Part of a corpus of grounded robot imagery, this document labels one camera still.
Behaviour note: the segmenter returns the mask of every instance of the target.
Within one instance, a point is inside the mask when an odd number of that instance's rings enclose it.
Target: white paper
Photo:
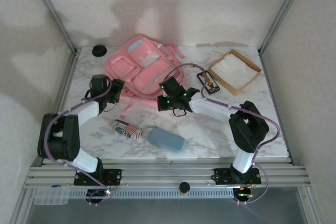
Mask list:
[[[227,55],[211,69],[235,89],[242,88],[258,74],[256,70],[250,68],[233,54]]]

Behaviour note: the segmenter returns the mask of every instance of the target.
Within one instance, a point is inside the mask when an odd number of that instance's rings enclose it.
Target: white marble tabletop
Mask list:
[[[224,53],[235,49],[245,57],[261,67],[257,49],[255,47],[179,47],[185,55],[181,62],[192,62],[203,66],[205,69],[220,58]],[[96,58],[91,53],[92,47],[84,47],[81,50],[75,73],[72,79],[65,108],[77,104],[89,89],[89,81],[92,75],[104,73],[106,60],[116,51],[116,48],[108,48],[108,53]],[[186,87],[200,89],[201,84],[196,74],[200,71],[196,68],[186,67]],[[240,94],[233,96],[225,88],[211,95],[218,99],[233,104],[241,104],[246,100],[253,102],[262,115],[276,122],[275,108],[270,96],[264,72]],[[93,156],[99,158],[218,158],[234,157],[237,146],[234,143],[230,126],[209,116],[188,113],[177,118],[172,111],[158,112],[157,109],[137,103],[127,112],[124,121],[138,126],[143,135],[139,140],[131,140],[111,130],[111,123],[120,118],[127,101],[121,101],[109,112],[103,112],[99,116],[89,120],[80,128],[80,143],[82,148]],[[182,153],[172,153],[151,145],[147,136],[151,126],[156,126],[169,132],[178,134],[187,140],[187,146]],[[271,125],[265,139],[275,134],[275,128]],[[262,157],[288,157],[287,148],[282,135],[277,140],[264,146],[258,156]]]

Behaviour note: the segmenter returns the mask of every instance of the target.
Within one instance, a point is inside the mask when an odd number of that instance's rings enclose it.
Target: black cap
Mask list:
[[[107,49],[103,45],[97,45],[93,47],[92,54],[96,57],[102,57],[107,53]]]
[[[190,185],[187,182],[180,183],[180,186],[178,187],[180,189],[180,192],[183,194],[186,194],[190,191]]]

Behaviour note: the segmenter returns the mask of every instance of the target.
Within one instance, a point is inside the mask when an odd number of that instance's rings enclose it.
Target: cardboard box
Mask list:
[[[233,54],[234,56],[236,56],[238,59],[240,59],[241,61],[243,61],[247,66],[249,66],[250,68],[252,68],[253,70],[257,71],[258,73],[248,82],[246,83],[243,87],[241,87],[240,89],[236,89],[235,87],[231,86],[229,83],[227,83],[225,80],[223,80],[221,77],[219,77],[212,69],[211,67],[214,66],[216,63],[218,63],[219,61],[223,60],[227,55],[229,54]],[[242,54],[238,53],[236,50],[230,50],[229,52],[227,52],[226,54],[224,54],[221,58],[219,58],[218,60],[216,60],[213,64],[210,65],[208,72],[211,74],[211,76],[217,81],[219,82],[225,89],[227,89],[231,94],[233,95],[237,95],[239,94],[244,88],[246,88],[254,79],[257,78],[257,76],[260,74],[261,69],[255,65],[252,61],[250,61],[249,59],[247,59],[245,56],[243,56]]]

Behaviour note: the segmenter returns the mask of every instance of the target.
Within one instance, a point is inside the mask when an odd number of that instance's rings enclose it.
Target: white wall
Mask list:
[[[336,0],[295,0],[264,56],[284,131],[336,223]]]
[[[192,46],[259,46],[283,0],[51,0],[77,47],[135,33]]]
[[[39,0],[0,0],[0,33],[0,223],[7,224],[69,52]]]

